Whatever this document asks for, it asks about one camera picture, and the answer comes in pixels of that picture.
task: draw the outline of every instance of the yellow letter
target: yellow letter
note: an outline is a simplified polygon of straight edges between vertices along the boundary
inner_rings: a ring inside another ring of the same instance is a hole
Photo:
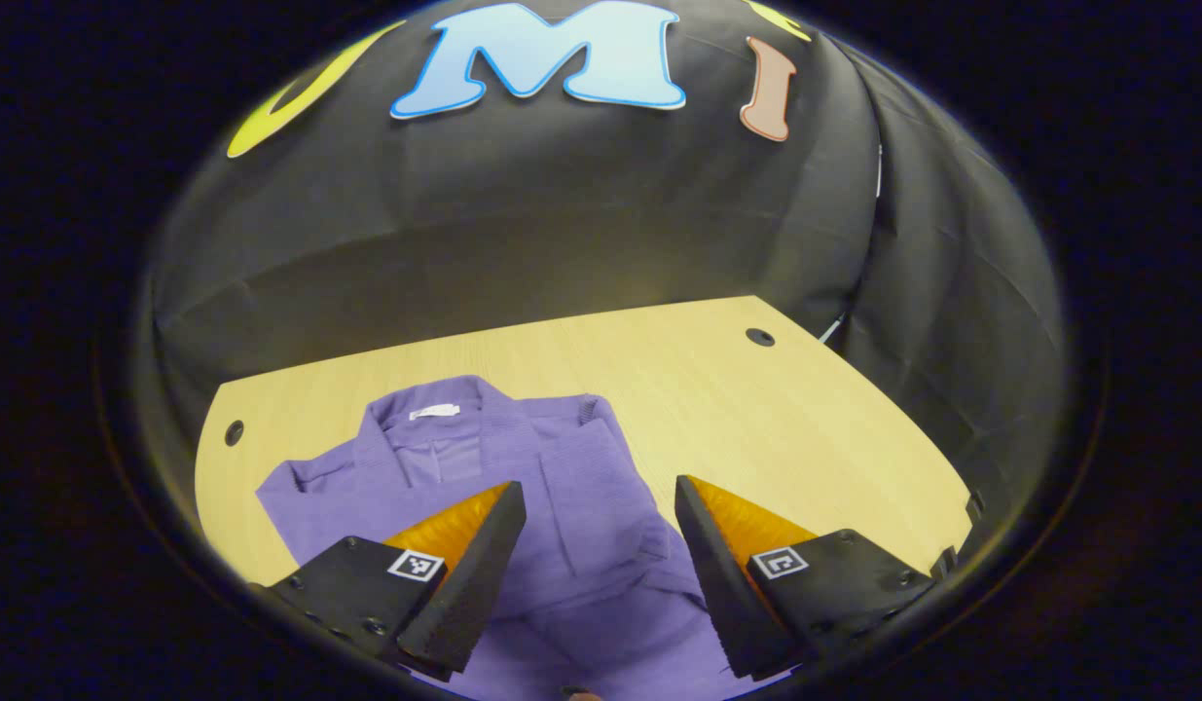
[[[365,37],[363,41],[344,49],[344,52],[337,54],[333,63],[328,64],[328,67],[326,67],[320,76],[315,77],[315,81],[311,81],[311,84],[307,85],[307,89],[303,89],[300,95],[293,97],[288,103],[285,103],[279,109],[272,111],[272,108],[275,107],[275,103],[280,101],[280,97],[284,96],[285,93],[288,93],[290,88],[293,88],[292,83],[286,84],[281,91],[273,95],[272,99],[263,102],[263,105],[260,105],[258,108],[250,114],[250,117],[246,117],[245,123],[242,124],[242,127],[237,130],[236,135],[233,135],[233,142],[227,145],[227,156],[230,156],[230,159],[236,159],[236,156],[245,154],[245,152],[249,152],[250,148],[258,145],[263,138],[270,137],[276,131],[280,131],[280,127],[284,127],[284,125],[293,120],[294,117],[303,114],[303,112],[307,111],[307,107],[310,107],[315,100],[319,100],[323,93],[328,91],[328,88],[332,88],[338,79],[341,79],[341,76],[345,75],[352,65],[355,65],[355,61],[357,61],[357,59],[359,59],[359,57],[371,44],[376,43],[377,38],[387,32],[391,32],[392,30],[395,30],[395,28],[404,25],[404,23],[406,23],[406,19],[401,19],[399,23],[395,23],[395,25],[382,28],[380,31]]]
[[[762,18],[769,19],[770,23],[774,23],[775,25],[784,28],[786,31],[793,34],[795,36],[799,36],[802,40],[813,41],[813,38],[810,38],[809,35],[805,35],[799,30],[801,23],[797,23],[792,18],[785,17],[785,14],[779,13],[778,10],[774,10],[773,7],[766,7],[764,5],[761,5],[760,2],[752,2],[751,0],[744,0],[744,2],[751,5],[751,8],[755,10],[757,14],[760,14]]]

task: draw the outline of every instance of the black fabric backdrop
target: black fabric backdrop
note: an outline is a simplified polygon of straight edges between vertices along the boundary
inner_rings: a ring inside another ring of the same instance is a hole
[[[138,338],[159,354],[148,367],[171,411],[153,416],[178,417],[178,456],[230,379],[757,295],[817,335],[851,311],[835,347],[980,494],[993,518],[975,542],[1024,506],[1067,430],[1071,320],[1036,221],[957,120],[858,49],[802,22],[817,37],[805,43],[738,0],[664,4],[680,17],[667,28],[680,109],[570,97],[578,53],[526,100],[476,61],[477,105],[392,120],[439,41],[432,25],[489,4],[409,14],[284,130],[231,160],[227,129],[202,156],[151,251]],[[560,22],[588,4],[526,6]],[[739,124],[746,36],[796,63],[785,142]],[[161,469],[192,513],[192,461]]]

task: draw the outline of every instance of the shirt collar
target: shirt collar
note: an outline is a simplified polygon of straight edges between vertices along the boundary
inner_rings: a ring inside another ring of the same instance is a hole
[[[535,457],[535,432],[519,410],[519,404],[481,376],[454,376],[410,386],[368,404],[352,447],[356,468],[397,465],[394,445],[388,442],[386,430],[397,422],[409,421],[410,412],[436,404],[476,403],[480,409],[482,469]]]

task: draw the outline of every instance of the purple shirt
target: purple shirt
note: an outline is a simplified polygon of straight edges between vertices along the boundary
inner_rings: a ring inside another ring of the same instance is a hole
[[[368,405],[350,442],[276,467],[257,494],[302,564],[507,480],[522,482],[526,523],[493,620],[465,673],[415,676],[483,701],[557,701],[564,684],[713,701],[774,682],[730,673],[686,545],[601,397],[514,400],[478,376],[411,386]]]

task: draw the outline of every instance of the blue letter m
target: blue letter m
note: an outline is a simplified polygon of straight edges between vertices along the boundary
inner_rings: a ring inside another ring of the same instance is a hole
[[[475,54],[483,54],[518,97],[538,93],[570,57],[587,48],[583,70],[565,81],[565,93],[589,102],[677,109],[686,95],[671,83],[666,26],[678,20],[661,7],[605,0],[558,25],[507,2],[441,19],[440,43],[415,89],[392,103],[399,120],[474,105],[484,85],[471,79]]]

